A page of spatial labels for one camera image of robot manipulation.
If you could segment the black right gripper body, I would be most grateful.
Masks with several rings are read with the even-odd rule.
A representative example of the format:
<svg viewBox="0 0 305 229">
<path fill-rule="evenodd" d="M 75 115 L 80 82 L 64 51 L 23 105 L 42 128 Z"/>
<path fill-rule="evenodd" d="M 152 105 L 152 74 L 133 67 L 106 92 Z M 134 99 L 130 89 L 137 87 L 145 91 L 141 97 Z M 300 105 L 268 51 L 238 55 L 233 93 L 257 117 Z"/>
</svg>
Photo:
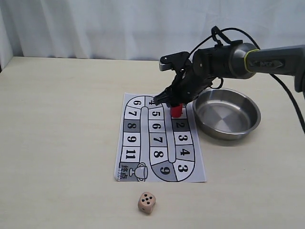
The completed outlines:
<svg viewBox="0 0 305 229">
<path fill-rule="evenodd" d="M 189 103 L 193 101 L 198 94 L 210 87 L 214 80 L 213 77 L 196 75 L 193 70 L 187 70 L 178 74 L 170 86 L 166 88 L 169 96 L 169 102 Z"/>
</svg>

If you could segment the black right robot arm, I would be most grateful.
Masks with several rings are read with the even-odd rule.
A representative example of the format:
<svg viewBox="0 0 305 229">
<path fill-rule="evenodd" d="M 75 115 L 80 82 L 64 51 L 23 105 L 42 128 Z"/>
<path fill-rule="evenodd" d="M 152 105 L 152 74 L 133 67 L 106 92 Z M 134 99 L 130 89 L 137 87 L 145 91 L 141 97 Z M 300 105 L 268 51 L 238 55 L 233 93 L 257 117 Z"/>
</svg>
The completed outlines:
<svg viewBox="0 0 305 229">
<path fill-rule="evenodd" d="M 260 50 L 251 43 L 238 41 L 198 49 L 191 60 L 189 56 L 188 52 L 177 52 L 160 58 L 159 69 L 174 70 L 176 76 L 154 97 L 156 105 L 188 104 L 210 87 L 214 78 L 249 79 L 256 73 L 293 76 L 295 91 L 305 90 L 304 45 Z"/>
</svg>

